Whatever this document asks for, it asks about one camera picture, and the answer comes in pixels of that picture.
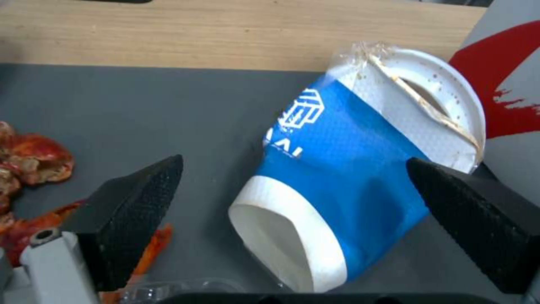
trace textured gripper pad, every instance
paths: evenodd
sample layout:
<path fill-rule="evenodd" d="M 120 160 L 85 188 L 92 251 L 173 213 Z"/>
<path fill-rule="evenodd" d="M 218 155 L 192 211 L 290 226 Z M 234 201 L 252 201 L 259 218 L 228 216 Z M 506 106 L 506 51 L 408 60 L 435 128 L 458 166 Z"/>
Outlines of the textured gripper pad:
<path fill-rule="evenodd" d="M 427 207 L 505 293 L 523 293 L 540 260 L 540 209 L 495 180 L 411 159 L 407 171 Z"/>
<path fill-rule="evenodd" d="M 183 169 L 171 156 L 105 182 L 62 225 L 77 234 L 98 291 L 124 287 L 165 215 Z"/>

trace red food waste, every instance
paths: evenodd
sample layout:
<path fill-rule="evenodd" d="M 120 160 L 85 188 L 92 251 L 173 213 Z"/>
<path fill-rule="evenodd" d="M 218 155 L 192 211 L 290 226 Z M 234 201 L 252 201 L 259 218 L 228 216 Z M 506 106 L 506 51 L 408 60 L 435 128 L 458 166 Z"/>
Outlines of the red food waste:
<path fill-rule="evenodd" d="M 2 168 L 0 164 L 0 215 L 6 214 L 10 210 L 10 195 L 16 193 L 21 188 L 21 183 L 15 175 Z"/>
<path fill-rule="evenodd" d="M 69 151 L 40 134 L 11 136 L 3 150 L 4 167 L 29 185 L 66 180 L 75 164 Z"/>

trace crushed paper cup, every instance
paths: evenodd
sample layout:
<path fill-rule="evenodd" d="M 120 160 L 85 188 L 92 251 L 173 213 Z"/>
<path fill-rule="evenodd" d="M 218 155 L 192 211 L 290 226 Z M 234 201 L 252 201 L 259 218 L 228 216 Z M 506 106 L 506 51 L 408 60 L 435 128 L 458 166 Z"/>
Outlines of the crushed paper cup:
<path fill-rule="evenodd" d="M 484 142 L 482 107 L 456 70 L 419 51 L 355 44 L 268 130 L 265 157 L 229 217 L 280 281 L 325 292 L 358 277 L 428 213 L 409 158 L 468 173 Z"/>

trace clear plastic packaging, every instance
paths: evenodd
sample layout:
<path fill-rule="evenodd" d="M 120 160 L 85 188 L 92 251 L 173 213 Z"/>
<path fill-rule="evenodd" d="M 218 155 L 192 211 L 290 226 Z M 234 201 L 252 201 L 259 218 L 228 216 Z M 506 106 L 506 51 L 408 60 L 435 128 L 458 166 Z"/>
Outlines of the clear plastic packaging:
<path fill-rule="evenodd" d="M 115 292 L 103 293 L 104 304 L 154 304 L 181 293 L 243 293 L 231 280 L 206 278 L 187 281 L 141 282 Z"/>

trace food scrap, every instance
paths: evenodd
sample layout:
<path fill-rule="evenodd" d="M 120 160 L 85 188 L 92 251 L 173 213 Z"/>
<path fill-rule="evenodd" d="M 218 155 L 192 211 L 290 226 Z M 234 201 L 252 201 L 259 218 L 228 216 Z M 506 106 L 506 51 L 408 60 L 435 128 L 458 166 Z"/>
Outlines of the food scrap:
<path fill-rule="evenodd" d="M 40 134 L 17 134 L 0 121 L 0 215 L 9 212 L 10 197 L 21 184 L 68 179 L 75 161 L 67 149 Z"/>

